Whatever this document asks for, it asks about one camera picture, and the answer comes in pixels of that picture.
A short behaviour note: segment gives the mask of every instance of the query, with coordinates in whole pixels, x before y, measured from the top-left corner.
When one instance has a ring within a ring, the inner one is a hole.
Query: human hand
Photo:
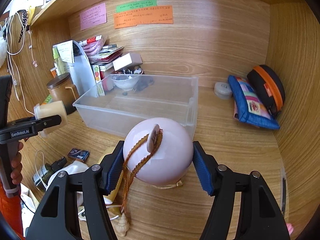
[[[22,148],[23,148],[23,143],[19,142],[18,151],[22,150]],[[20,184],[22,181],[21,159],[22,159],[21,153],[18,152],[17,156],[15,156],[15,158],[11,161],[11,166],[12,166],[12,168],[14,168],[14,170],[11,172],[11,179],[12,179],[12,183],[15,185]]]

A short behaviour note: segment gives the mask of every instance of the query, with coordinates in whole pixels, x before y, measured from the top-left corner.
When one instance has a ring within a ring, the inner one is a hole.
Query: pink ceramic ball
[[[133,146],[149,134],[156,124],[162,129],[161,144],[157,152],[139,170],[136,177],[154,186],[164,186],[176,183],[181,179],[192,162],[192,139],[178,122],[157,117],[138,123],[125,138],[123,157],[126,159]],[[147,143],[143,143],[130,157],[127,165],[130,172],[150,154],[147,151]]]

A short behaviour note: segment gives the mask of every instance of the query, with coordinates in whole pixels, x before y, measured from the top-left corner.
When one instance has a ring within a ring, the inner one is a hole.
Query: black and orange case
[[[247,78],[266,109],[276,118],[281,112],[285,100],[280,78],[266,65],[255,66],[248,73]]]

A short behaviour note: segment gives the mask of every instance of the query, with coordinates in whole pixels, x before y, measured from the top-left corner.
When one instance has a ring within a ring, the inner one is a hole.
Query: orange sticky note
[[[173,24],[172,5],[151,6],[115,13],[113,19],[115,29],[138,24]]]

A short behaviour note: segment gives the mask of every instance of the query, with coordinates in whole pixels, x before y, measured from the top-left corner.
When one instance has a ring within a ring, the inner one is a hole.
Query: bottle label
[[[46,175],[46,174],[48,173],[48,170],[47,170],[47,168],[45,167],[45,165],[43,165],[43,166],[39,169],[38,173],[39,173],[39,175],[40,175],[41,177],[43,177],[44,175]],[[34,182],[37,182],[38,180],[40,180],[38,174],[33,175],[33,181],[34,181]]]

